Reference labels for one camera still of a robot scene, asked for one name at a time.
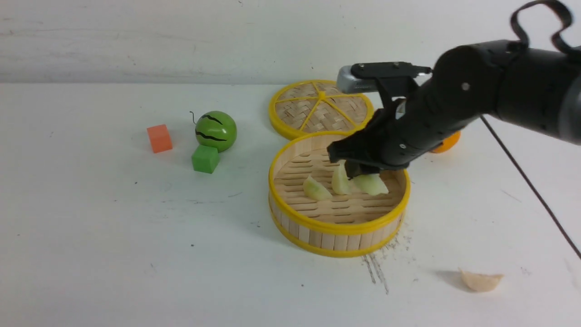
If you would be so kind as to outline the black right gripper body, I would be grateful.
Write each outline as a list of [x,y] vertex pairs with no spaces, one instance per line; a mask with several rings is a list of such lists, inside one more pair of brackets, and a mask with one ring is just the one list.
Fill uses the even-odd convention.
[[379,109],[366,126],[332,142],[331,162],[374,158],[382,170],[402,170],[459,129],[459,117],[437,99],[430,82]]

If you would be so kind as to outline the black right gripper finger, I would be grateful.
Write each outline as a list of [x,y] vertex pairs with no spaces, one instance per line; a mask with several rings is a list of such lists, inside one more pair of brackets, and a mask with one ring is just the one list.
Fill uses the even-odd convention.
[[345,170],[348,179],[363,175],[378,174],[380,173],[380,161],[374,158],[345,159]]

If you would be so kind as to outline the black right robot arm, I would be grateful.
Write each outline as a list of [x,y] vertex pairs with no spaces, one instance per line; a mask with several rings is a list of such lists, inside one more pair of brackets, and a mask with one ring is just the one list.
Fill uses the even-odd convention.
[[383,108],[359,131],[332,142],[347,176],[402,170],[489,114],[546,136],[580,143],[580,52],[517,48],[498,40],[457,46],[434,68],[408,62],[341,68],[343,93],[377,92]]

